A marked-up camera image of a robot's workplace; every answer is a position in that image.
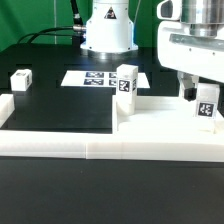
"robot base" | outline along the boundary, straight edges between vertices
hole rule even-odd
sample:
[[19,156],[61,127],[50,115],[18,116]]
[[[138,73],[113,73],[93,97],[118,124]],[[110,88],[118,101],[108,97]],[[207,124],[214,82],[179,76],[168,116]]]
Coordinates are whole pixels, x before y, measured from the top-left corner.
[[81,48],[81,54],[84,56],[89,56],[92,58],[97,58],[101,60],[121,60],[130,57],[138,56],[138,48],[136,50],[130,50],[122,53],[106,53],[106,52],[97,52],[88,49]]

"wire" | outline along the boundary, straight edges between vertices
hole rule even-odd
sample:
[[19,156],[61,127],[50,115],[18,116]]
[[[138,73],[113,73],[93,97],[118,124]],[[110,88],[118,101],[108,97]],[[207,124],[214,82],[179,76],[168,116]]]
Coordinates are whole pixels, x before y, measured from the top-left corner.
[[134,21],[134,27],[135,27],[135,24],[136,24],[136,21],[137,21],[137,17],[138,17],[138,12],[139,12],[139,8],[140,8],[140,5],[141,5],[141,0],[138,0],[138,6],[137,6],[137,9],[136,9],[136,13],[135,13],[135,21]]
[[80,37],[80,35],[70,35],[70,34],[55,34],[55,33],[29,33],[23,37],[21,37],[17,44],[20,44],[22,42],[22,40],[24,40],[26,37],[29,36],[61,36],[61,37]]
[[73,30],[73,27],[72,26],[63,26],[63,27],[54,27],[54,28],[42,30],[39,33],[36,33],[35,35],[33,35],[33,37],[31,37],[27,43],[32,43],[40,34],[52,32],[52,31],[54,31],[54,32],[61,31],[61,30]]

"metal part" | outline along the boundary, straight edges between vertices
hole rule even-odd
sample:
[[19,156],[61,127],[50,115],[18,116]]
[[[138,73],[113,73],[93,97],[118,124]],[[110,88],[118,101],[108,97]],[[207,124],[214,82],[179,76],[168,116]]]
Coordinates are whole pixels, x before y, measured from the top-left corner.
[[216,37],[217,24],[224,24],[224,0],[183,0],[181,22],[191,24],[191,35]]
[[178,71],[177,77],[180,82],[180,88],[182,91],[183,98],[188,101],[195,100],[197,96],[196,87],[198,84],[199,77],[181,71]]
[[73,30],[76,32],[86,32],[86,26],[74,25]]
[[138,50],[132,50],[123,53],[106,53],[81,48],[81,54],[101,60],[121,60],[129,57],[136,57],[138,55]]

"black tabletop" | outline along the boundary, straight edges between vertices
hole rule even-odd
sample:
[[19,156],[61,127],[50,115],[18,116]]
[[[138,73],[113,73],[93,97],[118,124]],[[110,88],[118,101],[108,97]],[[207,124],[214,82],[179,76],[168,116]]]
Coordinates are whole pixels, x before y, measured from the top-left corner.
[[[13,45],[0,54],[0,94],[13,93],[15,111],[2,129],[35,131],[112,132],[112,88],[61,87],[68,70],[113,71],[121,64],[137,65],[151,89],[139,95],[176,96],[176,72],[161,68],[156,49],[142,48],[138,56],[123,60],[97,60],[66,45]],[[10,76],[31,69],[32,86],[12,92]]]
[[223,164],[0,159],[1,224],[224,222]]
[[[177,95],[176,73],[159,66],[155,49],[100,62],[71,46],[11,46],[0,54],[0,94],[12,93],[17,69],[32,69],[33,84],[13,92],[16,110],[3,129],[110,133],[113,89],[60,83],[67,70],[122,63],[147,74],[151,89],[139,94]],[[223,163],[0,157],[1,224],[222,224],[223,198]]]

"small white block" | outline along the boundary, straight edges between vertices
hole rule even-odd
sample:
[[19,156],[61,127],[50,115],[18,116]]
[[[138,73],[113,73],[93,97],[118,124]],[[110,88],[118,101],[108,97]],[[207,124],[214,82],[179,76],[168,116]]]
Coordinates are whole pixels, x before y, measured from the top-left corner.
[[32,83],[32,71],[17,70],[10,79],[12,91],[26,91]]
[[122,115],[132,115],[135,111],[137,95],[138,67],[123,64],[117,68],[117,108]]
[[15,110],[14,97],[12,94],[2,94],[0,96],[0,127],[6,122]]

